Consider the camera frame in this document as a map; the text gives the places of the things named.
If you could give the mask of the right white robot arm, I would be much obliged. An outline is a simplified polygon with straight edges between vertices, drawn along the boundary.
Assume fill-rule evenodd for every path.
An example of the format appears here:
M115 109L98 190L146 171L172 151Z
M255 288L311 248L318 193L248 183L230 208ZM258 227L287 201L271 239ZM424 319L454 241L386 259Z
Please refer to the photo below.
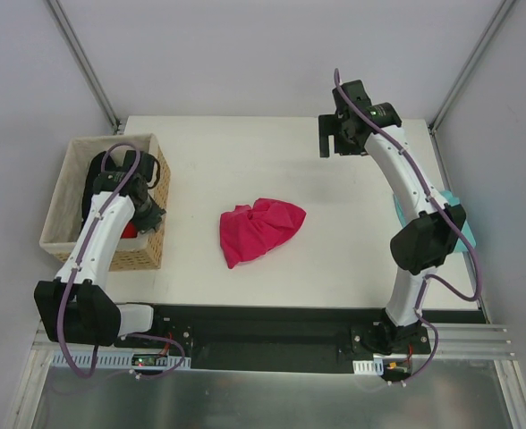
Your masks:
M405 220L390 240L397 273L391 298L372 335L385 350L400 352L420 326L417 300L424 294L423 279L454 252L466 213L461 205L450 204L422 171L403 121L391 104L373 104L361 80L337 81L332 94L335 112L318 118L320 156L371 157Z

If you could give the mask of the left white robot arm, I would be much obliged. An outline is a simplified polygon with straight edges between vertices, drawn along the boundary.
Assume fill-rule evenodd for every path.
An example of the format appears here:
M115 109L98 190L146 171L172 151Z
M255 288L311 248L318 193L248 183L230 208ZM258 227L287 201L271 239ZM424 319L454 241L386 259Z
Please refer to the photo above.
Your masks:
M116 304L106 294L108 271L123 231L158 231L165 209L150 195L157 181L158 160L126 145L123 165L100 169L94 180L89 212L71 255L54 280L38 282L34 300L47 337L68 343L111 346L134 334L145 347L165 339L165 325L152 306Z

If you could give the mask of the pink t shirt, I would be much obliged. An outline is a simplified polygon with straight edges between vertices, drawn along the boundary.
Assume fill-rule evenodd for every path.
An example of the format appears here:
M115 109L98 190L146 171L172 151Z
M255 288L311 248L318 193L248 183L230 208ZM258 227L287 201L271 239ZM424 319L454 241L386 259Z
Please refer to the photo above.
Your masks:
M236 206L219 218L219 243L229 269L249 263L284 245L303 226L307 212L272 198Z

